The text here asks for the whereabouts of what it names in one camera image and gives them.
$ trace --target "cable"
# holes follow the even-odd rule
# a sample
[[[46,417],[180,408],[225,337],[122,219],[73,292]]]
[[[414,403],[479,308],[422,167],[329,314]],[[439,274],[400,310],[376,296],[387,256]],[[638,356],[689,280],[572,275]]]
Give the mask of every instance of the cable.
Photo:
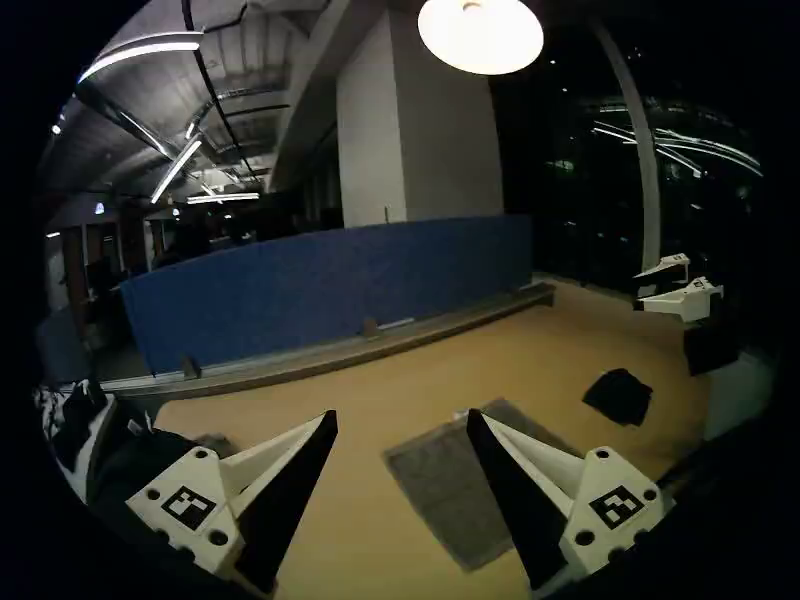
[[[194,20],[192,19],[192,0],[181,0],[181,7],[183,8],[183,23],[186,25],[186,30],[194,31]],[[203,77],[203,82],[206,84],[206,89],[211,95],[211,100],[214,103],[214,106],[217,108],[219,118],[222,120],[222,124],[225,126],[233,145],[236,146],[236,152],[239,154],[239,158],[242,159],[242,162],[244,162],[247,170],[250,171],[250,176],[253,179],[257,179],[256,174],[250,167],[250,163],[247,162],[247,159],[242,152],[242,147],[239,145],[239,140],[236,139],[236,135],[233,133],[233,129],[231,129],[231,125],[228,123],[228,119],[225,117],[225,113],[222,111],[222,106],[217,99],[217,92],[214,90],[214,84],[211,83],[211,78],[208,76],[208,71],[206,70],[205,62],[203,61],[203,53],[199,48],[194,51],[194,58],[197,61],[197,68],[200,69],[200,75]]]

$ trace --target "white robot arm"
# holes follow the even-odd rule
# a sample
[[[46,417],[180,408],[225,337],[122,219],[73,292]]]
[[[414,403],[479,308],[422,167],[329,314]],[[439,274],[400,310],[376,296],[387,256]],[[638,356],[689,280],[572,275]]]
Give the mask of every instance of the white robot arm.
[[[684,323],[692,323],[709,317],[715,302],[724,293],[723,286],[714,285],[706,277],[698,277],[679,290],[639,298],[633,309],[679,315]]]
[[[538,598],[615,560],[675,504],[611,448],[581,459],[478,410],[467,432]]]
[[[684,323],[709,317],[714,304],[724,296],[724,288],[721,285],[714,285],[707,277],[697,277],[690,282],[690,264],[691,260],[685,254],[673,254],[662,258],[652,269],[635,275],[634,283],[641,287],[656,283],[688,283],[688,285],[664,294],[644,294],[634,301],[633,309],[678,315]]]
[[[197,566],[266,597],[336,434],[328,411],[222,460],[196,446],[126,504]]]

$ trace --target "fluorescent light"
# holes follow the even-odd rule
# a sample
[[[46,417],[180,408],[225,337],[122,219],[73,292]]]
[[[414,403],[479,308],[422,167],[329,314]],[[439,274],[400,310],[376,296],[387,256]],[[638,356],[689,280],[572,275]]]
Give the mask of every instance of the fluorescent light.
[[[180,52],[193,51],[200,48],[200,38],[203,37],[202,31],[174,31],[169,33],[157,33],[136,40],[131,40],[117,46],[98,60],[92,63],[83,75],[78,79],[78,83],[91,77],[101,69],[105,69],[115,63],[145,54],[156,52]]]
[[[720,154],[719,152],[714,152],[713,150],[707,150],[705,148],[697,148],[695,146],[686,146],[683,144],[673,144],[671,142],[659,142],[660,146],[666,146],[667,148],[682,148],[684,150],[694,150],[695,152],[702,152],[703,154],[711,154],[712,156],[716,156],[718,158],[724,158],[725,160],[729,160],[732,163],[736,163],[737,165],[744,167],[745,169],[749,169],[759,177],[763,177],[764,174],[756,169],[753,165],[746,163],[743,160],[739,160],[738,158],[734,158],[732,156],[727,156],[725,154]]]
[[[677,152],[667,152],[663,148],[656,148],[656,152],[658,152],[659,154],[663,154],[667,158],[671,158],[675,162],[682,164],[684,167],[689,167],[692,170],[692,174],[698,179],[702,175],[702,173],[696,166],[690,163],[687,159],[682,158]]]
[[[242,193],[242,194],[217,194],[216,196],[189,196],[187,198],[188,204],[207,204],[209,202],[225,202],[227,200],[258,200],[258,193]]]
[[[544,45],[539,20],[519,0],[428,0],[417,26],[436,58],[479,75],[519,71]]]
[[[592,131],[598,131],[600,133],[605,133],[606,135],[614,136],[616,138],[619,138],[619,139],[623,140],[624,143],[626,143],[626,144],[635,144],[636,143],[636,140],[634,138],[631,138],[631,137],[629,137],[627,135],[622,135],[621,133],[617,133],[615,131],[608,131],[608,130],[602,129],[600,127],[594,127],[592,129]],[[658,152],[660,154],[663,154],[664,156],[666,156],[668,158],[671,158],[675,162],[680,163],[685,167],[690,168],[695,177],[700,177],[702,175],[700,170],[695,165],[690,163],[687,159],[682,158],[678,153],[676,153],[676,152],[668,152],[668,151],[664,150],[663,148],[658,148],[658,147],[656,147],[656,152]]]
[[[138,124],[136,121],[134,121],[133,119],[131,119],[131,118],[130,118],[128,115],[126,115],[124,112],[120,112],[120,114],[121,114],[123,117],[125,117],[126,119],[128,119],[128,121],[129,121],[129,122],[130,122],[130,123],[131,123],[131,124],[132,124],[134,127],[136,127],[136,129],[138,129],[138,130],[139,130],[139,131],[141,131],[143,134],[145,134],[145,136],[147,136],[147,139],[149,139],[151,142],[153,142],[153,143],[156,145],[156,148],[158,148],[158,151],[159,151],[159,152],[161,152],[161,154],[163,154],[163,155],[164,155],[164,156],[166,156],[167,158],[170,158],[169,154],[167,154],[167,151],[164,149],[164,146],[162,146],[162,145],[161,145],[161,143],[160,143],[160,142],[159,142],[159,141],[158,141],[156,138],[154,138],[154,137],[153,137],[153,136],[150,134],[150,132],[149,132],[149,131],[147,131],[147,130],[146,130],[144,127],[142,127],[142,126],[141,126],[141,125],[139,125],[139,124]]]
[[[617,138],[619,138],[619,139],[621,139],[621,140],[625,140],[626,142],[631,142],[631,143],[633,143],[633,144],[635,144],[635,143],[636,143],[636,140],[635,140],[635,139],[633,139],[633,138],[631,138],[631,137],[629,137],[629,136],[627,136],[627,135],[622,135],[622,134],[620,134],[620,133],[616,133],[616,132],[614,132],[614,131],[608,131],[607,129],[601,129],[600,127],[594,127],[594,128],[592,128],[592,131],[597,131],[597,132],[600,132],[600,133],[605,133],[606,135],[613,135],[614,137],[617,137]]]
[[[183,152],[181,152],[178,155],[178,158],[175,159],[175,162],[172,163],[172,166],[169,168],[169,171],[167,171],[164,179],[162,179],[161,183],[158,184],[156,191],[153,192],[153,198],[150,200],[151,204],[158,202],[161,194],[164,193],[164,190],[167,189],[167,186],[172,182],[173,179],[175,179],[175,176],[183,168],[183,165],[185,165],[186,162],[192,158],[192,154],[197,151],[202,143],[202,140],[195,139],[194,141],[189,142],[186,148],[183,149]]]

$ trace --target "tan floor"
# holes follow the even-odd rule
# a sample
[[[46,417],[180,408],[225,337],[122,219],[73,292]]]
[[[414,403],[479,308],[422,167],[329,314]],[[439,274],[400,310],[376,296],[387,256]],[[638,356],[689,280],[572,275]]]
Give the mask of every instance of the tan floor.
[[[515,552],[463,573],[381,453],[454,411],[503,396],[575,448],[610,445],[658,477],[699,441],[709,394],[705,377],[688,375],[680,323],[557,286],[553,309],[531,308],[319,377],[172,402],[157,425],[186,436],[219,431],[245,448],[325,409],[338,411],[339,437],[278,575],[278,600],[528,598]],[[604,371],[618,367],[654,389],[640,428],[616,425],[581,402]]]

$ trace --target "blue partition wall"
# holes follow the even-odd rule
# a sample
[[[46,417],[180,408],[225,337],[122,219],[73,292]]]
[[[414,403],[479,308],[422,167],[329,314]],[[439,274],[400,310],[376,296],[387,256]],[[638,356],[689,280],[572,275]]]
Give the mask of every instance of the blue partition wall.
[[[350,337],[469,306],[530,280],[528,217],[320,232],[221,251],[122,286],[151,371]]]

